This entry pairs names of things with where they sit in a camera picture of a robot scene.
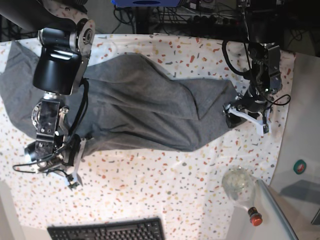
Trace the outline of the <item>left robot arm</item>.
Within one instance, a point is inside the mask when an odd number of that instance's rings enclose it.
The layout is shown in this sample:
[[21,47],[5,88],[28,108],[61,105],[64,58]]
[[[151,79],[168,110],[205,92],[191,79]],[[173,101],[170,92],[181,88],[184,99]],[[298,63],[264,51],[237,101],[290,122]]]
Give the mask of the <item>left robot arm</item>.
[[291,96],[273,97],[282,90],[279,40],[283,31],[283,2],[281,0],[238,0],[237,12],[241,15],[242,37],[248,70],[234,68],[228,56],[228,41],[222,42],[222,53],[228,68],[249,81],[245,94],[225,103],[223,112],[226,124],[233,129],[248,121],[263,134],[269,133],[269,114],[275,106],[286,106]]

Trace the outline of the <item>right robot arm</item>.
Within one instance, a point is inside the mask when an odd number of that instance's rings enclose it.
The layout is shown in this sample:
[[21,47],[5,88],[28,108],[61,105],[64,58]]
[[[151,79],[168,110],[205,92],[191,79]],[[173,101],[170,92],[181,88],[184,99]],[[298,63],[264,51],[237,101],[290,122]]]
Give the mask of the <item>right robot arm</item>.
[[37,173],[67,175],[81,156],[77,130],[87,112],[89,83],[84,78],[96,25],[83,0],[3,0],[0,13],[19,27],[37,32],[41,54],[33,86],[44,91],[31,119],[36,140],[25,148]]

